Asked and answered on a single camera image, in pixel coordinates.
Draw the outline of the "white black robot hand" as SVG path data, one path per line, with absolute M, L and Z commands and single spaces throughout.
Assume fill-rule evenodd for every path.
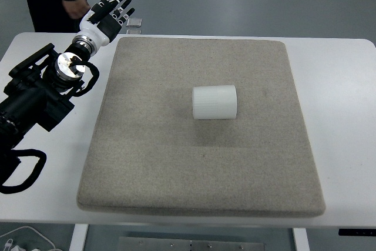
M 132 0 L 100 0 L 94 4 L 79 24 L 80 31 L 73 38 L 89 48 L 93 55 L 111 43 L 119 34 L 135 9 L 127 9 Z

